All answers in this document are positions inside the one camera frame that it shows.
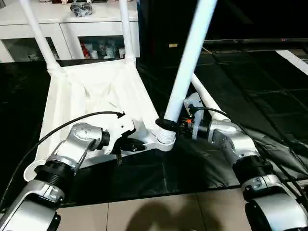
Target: white wall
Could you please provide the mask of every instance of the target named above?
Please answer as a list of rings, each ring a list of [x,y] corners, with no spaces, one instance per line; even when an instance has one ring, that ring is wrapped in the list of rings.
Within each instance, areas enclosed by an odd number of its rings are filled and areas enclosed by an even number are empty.
[[[14,3],[14,2],[17,2],[17,1],[18,0],[4,0],[4,3],[5,3],[6,6],[8,6],[8,5],[10,5],[10,4]]]

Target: white pole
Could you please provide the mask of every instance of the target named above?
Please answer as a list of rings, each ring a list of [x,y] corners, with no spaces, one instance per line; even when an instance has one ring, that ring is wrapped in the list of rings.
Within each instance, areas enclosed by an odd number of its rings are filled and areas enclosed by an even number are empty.
[[[194,88],[197,90],[200,98],[202,99],[202,102],[205,104],[206,107],[214,108],[221,111],[221,108],[218,106],[218,104],[215,102],[215,100],[212,98],[210,93],[206,90],[206,88],[203,86],[203,84],[200,82],[198,77],[193,73],[192,75],[192,84]],[[212,119],[215,120],[225,120],[230,121],[228,118],[226,118],[224,115],[219,114],[217,112],[208,111]]]
[[[35,40],[38,43],[38,47],[40,51],[42,52],[42,55],[44,56],[44,59],[47,64],[47,69],[49,71],[52,71],[54,69],[61,68],[60,65],[56,62],[53,53],[48,45],[48,42],[46,38],[44,37],[42,30],[39,26],[39,23],[30,7],[29,0],[19,0],[21,6],[23,7],[25,14],[28,18],[28,21],[32,27],[32,30],[34,32]]]
[[[183,101],[196,67],[201,48],[211,22],[217,0],[199,0],[193,17],[192,26],[185,45],[182,60],[167,106],[165,119],[177,122]],[[162,143],[172,143],[175,132],[162,129],[158,136]]]
[[[125,45],[125,60],[135,61],[136,57],[134,55],[133,43],[131,39],[127,0],[120,0],[120,10],[121,10],[123,38],[124,38],[124,45]]]

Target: floor tile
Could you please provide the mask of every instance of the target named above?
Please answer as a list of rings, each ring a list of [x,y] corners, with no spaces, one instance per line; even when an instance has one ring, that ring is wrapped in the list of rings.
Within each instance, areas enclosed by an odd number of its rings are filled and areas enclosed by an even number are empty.
[[[57,212],[61,215],[58,231],[106,231],[107,203],[61,208]]]
[[[196,194],[109,204],[108,231],[205,231]]]
[[[240,189],[198,193],[206,231],[250,231]]]

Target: black plastic sheet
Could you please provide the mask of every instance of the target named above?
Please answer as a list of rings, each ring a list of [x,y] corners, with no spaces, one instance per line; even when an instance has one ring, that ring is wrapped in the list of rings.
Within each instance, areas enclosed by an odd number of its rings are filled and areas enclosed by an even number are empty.
[[[97,60],[60,64],[89,62]],[[177,67],[151,67],[137,60],[137,70],[162,117]],[[38,140],[50,77],[44,62],[0,64],[0,73],[0,116],[8,135],[1,140],[5,147],[0,170],[2,194],[18,161]],[[308,177],[308,77],[304,73],[275,52],[203,55],[195,73],[221,109],[246,126],[292,176]],[[193,92],[191,86],[188,94]],[[187,116],[185,110],[181,115]],[[206,140],[178,137],[170,152],[150,150],[123,161],[122,166],[110,161],[81,169],[62,206],[239,187],[223,154]],[[22,173],[23,169],[6,205],[24,186]]]

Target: white cabinet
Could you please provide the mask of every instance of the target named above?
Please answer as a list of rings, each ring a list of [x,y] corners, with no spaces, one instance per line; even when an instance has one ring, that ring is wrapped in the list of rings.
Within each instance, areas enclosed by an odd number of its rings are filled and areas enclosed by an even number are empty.
[[[59,24],[41,24],[43,34],[57,59],[71,59]],[[43,60],[29,25],[0,26],[0,61],[20,62]]]
[[[70,4],[30,1],[43,34],[58,59],[84,59],[85,46],[88,53],[96,51],[99,59],[106,57],[107,48],[109,51],[113,48],[115,58],[119,57],[124,41],[118,2],[94,3],[92,15],[75,17],[69,9]],[[134,53],[140,57],[136,0],[128,2],[128,14]],[[43,60],[43,56],[17,1],[0,9],[0,62],[28,60]]]

